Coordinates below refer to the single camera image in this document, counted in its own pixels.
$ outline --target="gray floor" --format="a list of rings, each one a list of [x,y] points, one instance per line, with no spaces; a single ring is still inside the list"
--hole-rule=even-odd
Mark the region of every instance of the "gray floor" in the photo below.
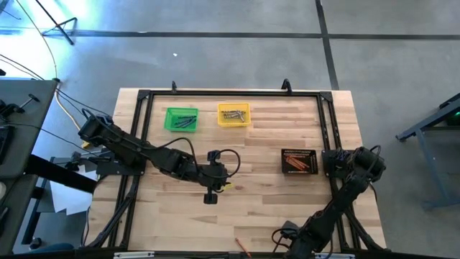
[[[50,26],[33,1],[22,2],[40,27]],[[319,32],[313,0],[43,3],[59,21],[77,16],[79,29]],[[460,33],[458,1],[324,0],[323,6],[331,33]],[[16,2],[10,1],[6,10],[22,20],[3,13],[0,26],[31,27]],[[179,87],[279,88],[289,78],[297,89],[331,88],[321,40],[80,37],[74,47],[63,38],[48,42],[63,90],[107,112],[113,110],[120,87],[169,87],[171,80]],[[459,258],[460,207],[422,210],[420,203],[437,198],[438,192],[417,142],[399,143],[394,136],[459,92],[460,41],[332,40],[331,47],[339,87],[353,93],[364,144],[381,144],[386,159],[387,170],[376,188],[387,246],[398,252]],[[42,76],[54,77],[36,32],[1,36],[0,50]],[[14,69],[7,72],[17,74]],[[54,102],[44,128],[80,142],[72,122]],[[438,150],[458,151],[458,145],[445,139],[433,137],[431,144]],[[43,133],[34,153],[49,158],[69,156],[73,150]],[[459,178],[449,175],[448,181],[458,183]],[[83,222],[82,214],[45,215],[36,234],[48,244],[77,245]],[[25,250],[15,247],[17,253]]]

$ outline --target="orange pencil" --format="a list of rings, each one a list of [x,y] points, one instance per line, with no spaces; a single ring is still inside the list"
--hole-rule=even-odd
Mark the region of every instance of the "orange pencil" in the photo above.
[[[238,246],[241,247],[242,250],[247,254],[247,257],[252,258],[251,254],[246,250],[246,248],[243,246],[243,244],[240,243],[238,237],[235,237],[235,241],[238,244]]]

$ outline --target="wooden table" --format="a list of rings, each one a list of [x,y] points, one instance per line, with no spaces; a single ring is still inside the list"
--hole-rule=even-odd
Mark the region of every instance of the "wooden table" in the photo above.
[[[116,103],[114,121],[129,132],[138,88],[122,88]],[[350,91],[333,91],[333,100],[343,148],[362,145]],[[249,127],[223,128],[217,125],[217,104],[249,102],[252,124]],[[163,128],[167,107],[199,109],[195,133],[169,132]],[[146,104],[140,118],[144,118]],[[324,106],[329,124],[327,106]],[[142,128],[139,121],[138,137]],[[315,149],[320,158],[323,140],[319,127],[317,103],[308,97],[252,96],[156,96],[147,140],[161,145],[180,136],[193,142],[199,163],[206,162],[210,150],[235,149],[241,156],[241,168],[230,181],[235,187],[218,195],[217,205],[205,205],[205,188],[162,175],[150,163],[141,177],[129,242],[130,250],[241,251],[234,241],[238,237],[249,251],[271,252],[270,237],[286,220],[302,225],[331,199],[328,179],[318,159],[319,174],[285,176],[281,173],[281,148]],[[187,142],[170,147],[190,152]],[[236,157],[223,154],[221,161],[232,172]],[[89,214],[92,241],[112,214],[119,188],[119,176],[103,180],[94,193]],[[374,238],[385,246],[379,212],[369,188],[354,204],[357,218]],[[351,235],[344,220],[347,240]],[[118,240],[122,236],[121,220]],[[336,232],[334,250],[339,250]]]

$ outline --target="yellow bin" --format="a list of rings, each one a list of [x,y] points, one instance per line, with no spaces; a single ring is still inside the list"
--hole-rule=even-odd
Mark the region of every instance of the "yellow bin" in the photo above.
[[[225,112],[241,111],[243,120],[239,117],[224,118]],[[251,124],[251,110],[249,104],[218,104],[217,124],[222,127],[246,127]]]

